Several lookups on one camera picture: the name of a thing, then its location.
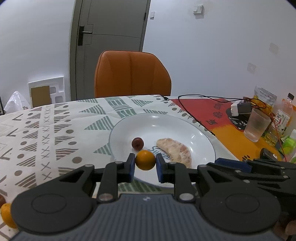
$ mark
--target small orange fruit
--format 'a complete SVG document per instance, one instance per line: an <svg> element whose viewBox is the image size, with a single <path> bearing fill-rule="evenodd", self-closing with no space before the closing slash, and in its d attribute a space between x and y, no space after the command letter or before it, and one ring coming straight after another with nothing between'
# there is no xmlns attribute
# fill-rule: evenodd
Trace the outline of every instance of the small orange fruit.
<svg viewBox="0 0 296 241"><path fill-rule="evenodd" d="M13 228L16 229L17 226L14 222L14 220L12 219L11 213L10 213L10 207L11 207L11 203L4 203L1 207L1 217L3 219L3 222Z"/></svg>
<svg viewBox="0 0 296 241"><path fill-rule="evenodd" d="M141 170L147 171L155 166L155 156L152 152L147 150L141 150L136 156L136 165Z"/></svg>

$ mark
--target door handle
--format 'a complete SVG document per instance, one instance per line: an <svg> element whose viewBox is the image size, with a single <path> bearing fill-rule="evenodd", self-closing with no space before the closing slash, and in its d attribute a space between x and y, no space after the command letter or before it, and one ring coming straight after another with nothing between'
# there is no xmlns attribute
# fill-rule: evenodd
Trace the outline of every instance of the door handle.
<svg viewBox="0 0 296 241"><path fill-rule="evenodd" d="M84 34L92 34L92 32L84 31L84 26L79 26L78 40L77 40L77 45L78 46L82 46L83 45L83 35Z"/></svg>

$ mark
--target white wall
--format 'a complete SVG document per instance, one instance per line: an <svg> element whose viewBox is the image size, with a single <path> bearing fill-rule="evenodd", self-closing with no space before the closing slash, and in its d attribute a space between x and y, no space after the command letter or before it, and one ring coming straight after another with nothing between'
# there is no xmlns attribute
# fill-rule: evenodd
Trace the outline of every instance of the white wall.
<svg viewBox="0 0 296 241"><path fill-rule="evenodd" d="M193 15L197 4L205 7L202 19ZM151 0L150 11L143 51L167 68L173 96L252 96L256 84L278 100L296 96L296 10L287 1Z"/></svg>
<svg viewBox="0 0 296 241"><path fill-rule="evenodd" d="M28 101L28 82L65 77L70 100L69 32L75 0L6 0L0 5L0 97L18 90Z"/></svg>

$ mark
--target bottle label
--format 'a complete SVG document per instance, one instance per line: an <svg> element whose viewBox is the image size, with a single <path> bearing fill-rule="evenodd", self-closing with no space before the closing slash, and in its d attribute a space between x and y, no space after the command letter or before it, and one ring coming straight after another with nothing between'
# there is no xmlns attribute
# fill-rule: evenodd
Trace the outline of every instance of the bottle label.
<svg viewBox="0 0 296 241"><path fill-rule="evenodd" d="M274 117L274 122L272 123L272 126L274 127L274 124L276 125L279 135L284 134L289 119L290 117L285 112L278 110L276 116Z"/></svg>

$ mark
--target glass cup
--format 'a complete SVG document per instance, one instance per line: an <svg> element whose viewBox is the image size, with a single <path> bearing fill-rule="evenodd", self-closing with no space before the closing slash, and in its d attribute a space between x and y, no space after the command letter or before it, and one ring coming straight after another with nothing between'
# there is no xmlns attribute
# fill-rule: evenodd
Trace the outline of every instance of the glass cup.
<svg viewBox="0 0 296 241"><path fill-rule="evenodd" d="M244 135L252 142L257 142L270 124L271 119L258 109L252 109Z"/></svg>

